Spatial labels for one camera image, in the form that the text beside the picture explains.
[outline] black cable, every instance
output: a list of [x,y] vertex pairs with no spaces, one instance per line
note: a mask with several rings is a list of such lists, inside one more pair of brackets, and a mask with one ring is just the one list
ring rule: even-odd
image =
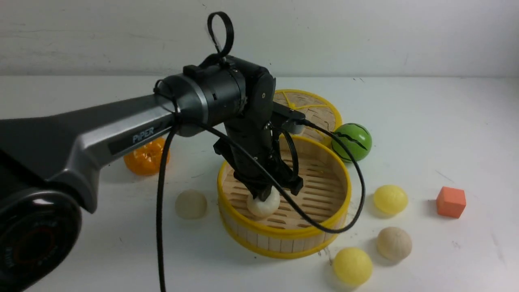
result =
[[[216,36],[213,31],[213,19],[215,16],[219,16],[225,26],[225,45],[223,49],[220,50],[220,46],[218,45],[218,41],[216,40]],[[211,36],[211,40],[213,40],[214,47],[216,48],[216,54],[210,54],[203,60],[203,62],[198,65],[200,68],[207,68],[208,66],[220,63],[224,63],[224,58],[230,53],[233,48],[234,43],[234,27],[233,22],[230,20],[230,17],[223,11],[213,12],[209,14],[207,18],[207,30],[209,31],[209,35]]]
[[[342,233],[342,232],[345,232],[347,230],[349,230],[350,228],[353,227],[353,225],[356,223],[356,221],[358,220],[359,216],[360,216],[360,213],[362,211],[362,207],[364,205],[364,198],[365,198],[365,185],[364,185],[364,178],[362,177],[362,173],[360,172],[360,168],[358,168],[358,165],[356,162],[355,165],[356,165],[356,168],[357,168],[357,171],[359,173],[359,178],[360,178],[360,181],[361,181],[361,186],[362,186],[362,194],[361,194],[361,200],[360,200],[360,203],[359,203],[359,208],[357,209],[357,213],[355,214],[355,216],[353,217],[352,221],[346,225],[345,227],[341,228],[341,229],[330,229],[330,228],[327,228],[327,227],[324,227],[323,225],[319,224],[318,222],[316,222],[315,220],[313,220],[312,218],[310,218],[310,216],[308,216],[295,202],[294,200],[292,200],[292,198],[287,194],[287,192],[283,189],[283,187],[276,181],[276,179],[274,177],[272,177],[272,175],[270,175],[270,173],[268,173],[268,171],[263,167],[261,166],[261,164],[255,160],[242,146],[240,146],[238,143],[232,141],[229,137],[227,137],[224,133],[220,132],[219,130],[215,129],[215,128],[212,128],[206,124],[203,124],[199,121],[189,121],[189,123],[192,123],[192,124],[195,124],[197,126],[199,126],[200,128],[218,136],[219,138],[221,138],[224,142],[228,143],[230,146],[236,148],[237,150],[239,150],[243,155],[245,155],[245,157],[249,160],[249,162],[251,162],[252,164],[254,164],[260,171],[261,173],[272,183],[272,185],[279,191],[279,193],[285,198],[285,200],[290,204],[290,206],[292,206],[292,208],[294,208],[294,210],[305,220],[307,221],[308,223],[310,223],[312,226],[314,226],[315,228],[323,231],[323,232],[326,232],[326,233],[333,233],[333,234],[337,234],[337,233]],[[332,136],[334,136],[332,133],[324,130],[323,133],[327,134],[328,133]],[[353,158],[351,153],[349,152],[349,150],[347,149],[346,145],[344,145],[344,143],[342,143],[338,138],[338,143],[345,149],[346,153],[348,153],[348,155],[350,156],[350,158]]]
[[357,212],[355,213],[355,216],[353,217],[352,221],[343,228],[345,230],[348,230],[348,229],[352,228],[353,225],[356,223],[356,221],[359,219],[360,213],[362,211],[362,207],[364,206],[364,201],[366,199],[366,185],[364,183],[364,177],[362,176],[362,172],[360,171],[359,164],[357,163],[355,158],[353,158],[353,154],[351,154],[351,152],[348,150],[348,147],[346,147],[346,145],[337,137],[337,135],[335,135],[334,133],[332,133],[326,129],[319,127],[318,125],[310,122],[309,120],[302,121],[302,124],[305,126],[308,126],[310,128],[314,128],[318,131],[321,131],[322,133],[325,133],[327,136],[329,136],[335,142],[337,142],[344,149],[344,151],[346,151],[346,154],[348,154],[348,157],[350,157],[350,160],[353,163],[353,165],[355,166],[355,170],[357,171],[357,174],[359,175],[360,186],[361,186],[360,202],[359,202],[359,207],[357,208]]
[[[273,127],[273,129],[281,132],[286,139],[286,143],[289,147],[290,155],[292,157],[292,176],[290,177],[289,181],[294,181],[299,176],[299,159],[297,157],[297,150],[295,148],[294,140],[292,140],[292,136],[290,136],[290,133],[287,130],[277,127]],[[281,162],[281,152],[278,154],[278,159]]]
[[166,176],[166,162],[168,161],[169,147],[171,145],[171,141],[173,140],[173,136],[175,136],[175,133],[176,129],[172,128],[166,138],[166,141],[164,142],[164,148],[160,158],[159,180],[157,186],[156,234],[160,292],[166,292],[166,280],[164,276],[164,248],[162,245],[162,206],[164,199],[164,179]]

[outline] toy food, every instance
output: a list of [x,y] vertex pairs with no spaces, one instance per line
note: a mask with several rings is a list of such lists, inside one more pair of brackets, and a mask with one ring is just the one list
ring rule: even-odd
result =
[[[152,176],[159,172],[164,138],[159,137],[124,156],[126,167],[139,176]],[[166,163],[169,162],[169,151]]]
[[183,191],[176,198],[175,211],[182,219],[200,219],[207,212],[206,196],[196,190]]
[[279,204],[281,203],[281,198],[279,196],[278,190],[272,187],[270,191],[270,196],[268,196],[267,200],[262,202],[259,197],[256,199],[252,198],[252,195],[247,197],[247,209],[252,215],[258,218],[268,217],[279,208]]
[[397,185],[383,185],[373,195],[375,206],[382,212],[396,215],[407,206],[407,194]]
[[[338,127],[334,133],[339,136],[356,161],[364,159],[371,150],[371,134],[359,124],[348,123]],[[351,162],[350,157],[339,143],[332,140],[332,150],[344,161]]]
[[413,243],[407,232],[398,227],[387,227],[377,237],[377,250],[385,258],[401,261],[411,253]]
[[459,218],[466,205],[465,191],[460,189],[443,187],[436,198],[438,214],[442,216]]
[[360,286],[371,277],[373,263],[363,250],[349,247],[337,253],[333,260],[333,271],[344,283]]

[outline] white table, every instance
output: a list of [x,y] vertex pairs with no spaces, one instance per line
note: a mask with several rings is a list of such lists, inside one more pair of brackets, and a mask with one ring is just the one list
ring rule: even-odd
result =
[[[0,77],[0,118],[48,115],[150,93],[156,77]],[[372,197],[357,225],[329,246],[364,248],[372,278],[357,291],[517,291],[519,280],[519,79],[280,78],[278,88],[312,91],[345,122],[367,127],[371,154],[360,165],[367,193],[398,184],[409,206],[378,218]],[[164,248],[168,291],[335,291],[329,257],[297,260],[256,255],[225,232],[216,206],[222,158],[208,133],[176,137],[167,172]],[[352,167],[353,203],[359,183]],[[157,177],[139,178],[122,160],[102,170],[99,208],[84,213],[69,257],[29,289],[54,292],[159,291],[155,246]],[[460,219],[436,214],[442,186],[465,189]],[[209,215],[185,222],[173,210],[185,189],[203,191]],[[374,249],[384,227],[413,238],[395,266]]]

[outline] orange fruit toy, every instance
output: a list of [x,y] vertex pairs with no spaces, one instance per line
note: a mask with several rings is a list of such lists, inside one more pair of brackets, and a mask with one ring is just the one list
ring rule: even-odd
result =
[[[164,138],[159,137],[125,155],[126,167],[139,176],[152,176],[160,170],[160,158],[164,149]],[[166,164],[169,162],[169,151]]]

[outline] piper logo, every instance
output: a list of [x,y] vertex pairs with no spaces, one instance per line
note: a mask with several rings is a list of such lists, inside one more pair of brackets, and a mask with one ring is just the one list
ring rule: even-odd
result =
[[138,133],[137,135],[133,135],[133,144],[135,144],[137,142],[141,142],[142,139],[148,138],[149,136],[153,135],[153,130],[154,130],[154,128],[151,127],[149,129],[146,129],[146,130]]

